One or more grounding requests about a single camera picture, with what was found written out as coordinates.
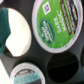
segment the k-cup pod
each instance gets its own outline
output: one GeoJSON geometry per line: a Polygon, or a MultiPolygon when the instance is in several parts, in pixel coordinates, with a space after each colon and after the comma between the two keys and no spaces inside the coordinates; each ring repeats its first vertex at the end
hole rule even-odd
{"type": "Polygon", "coordinates": [[[43,73],[31,63],[17,65],[10,75],[10,80],[11,84],[45,84],[43,73]]]}
{"type": "Polygon", "coordinates": [[[20,57],[30,48],[30,27],[26,19],[18,11],[12,8],[3,8],[2,10],[4,9],[8,11],[8,25],[11,31],[6,40],[6,47],[13,57],[20,57]]]}
{"type": "Polygon", "coordinates": [[[81,0],[36,0],[32,14],[34,35],[48,52],[60,53],[77,40],[83,22],[81,0]]]}

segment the pod holder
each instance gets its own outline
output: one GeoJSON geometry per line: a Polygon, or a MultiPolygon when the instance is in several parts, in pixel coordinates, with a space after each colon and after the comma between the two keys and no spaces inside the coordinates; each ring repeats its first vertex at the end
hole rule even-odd
{"type": "Polygon", "coordinates": [[[41,69],[46,84],[84,83],[84,23],[80,36],[69,50],[60,54],[48,53],[40,47],[33,34],[31,19],[34,1],[5,0],[0,5],[0,8],[10,7],[19,11],[28,21],[32,32],[32,44],[24,56],[13,58],[6,48],[0,56],[9,76],[18,64],[31,62],[41,69]]]}

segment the coffee pod lid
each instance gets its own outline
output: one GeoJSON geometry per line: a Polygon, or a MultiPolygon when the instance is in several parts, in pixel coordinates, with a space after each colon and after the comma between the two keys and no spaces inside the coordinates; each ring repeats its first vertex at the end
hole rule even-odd
{"type": "Polygon", "coordinates": [[[8,20],[11,34],[6,40],[6,47],[13,55],[24,55],[31,45],[31,31],[25,18],[18,11],[8,8],[8,20]]]}
{"type": "Polygon", "coordinates": [[[83,22],[81,0],[36,0],[33,32],[39,45],[51,53],[69,49],[77,40],[83,22]]]}
{"type": "Polygon", "coordinates": [[[10,35],[11,31],[8,25],[8,9],[3,8],[0,10],[0,54],[5,49],[6,39],[10,35]]]}
{"type": "Polygon", "coordinates": [[[10,80],[11,84],[45,84],[43,73],[31,63],[17,65],[10,75],[10,80]]]}

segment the green label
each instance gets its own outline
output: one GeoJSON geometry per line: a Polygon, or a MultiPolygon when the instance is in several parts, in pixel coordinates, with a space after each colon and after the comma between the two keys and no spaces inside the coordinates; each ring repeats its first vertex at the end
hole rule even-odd
{"type": "Polygon", "coordinates": [[[39,7],[37,32],[42,42],[50,48],[64,47],[74,37],[71,10],[68,10],[71,7],[67,1],[70,4],[71,0],[43,0],[39,7]]]}
{"type": "Polygon", "coordinates": [[[55,39],[55,35],[51,23],[46,19],[42,19],[39,28],[40,28],[40,34],[42,36],[42,39],[47,44],[53,43],[55,39]]]}

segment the green and white label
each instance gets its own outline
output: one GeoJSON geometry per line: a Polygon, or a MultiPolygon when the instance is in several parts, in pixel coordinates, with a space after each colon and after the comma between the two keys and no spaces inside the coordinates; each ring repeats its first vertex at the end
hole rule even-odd
{"type": "Polygon", "coordinates": [[[43,0],[37,13],[37,32],[50,48],[61,48],[74,37],[78,14],[73,0],[43,0]]]}
{"type": "Polygon", "coordinates": [[[38,73],[32,70],[21,70],[14,77],[14,84],[41,84],[41,78],[38,73]]]}
{"type": "Polygon", "coordinates": [[[54,42],[55,35],[51,23],[46,19],[42,19],[39,28],[40,28],[40,34],[42,36],[42,39],[47,44],[52,44],[54,42]]]}

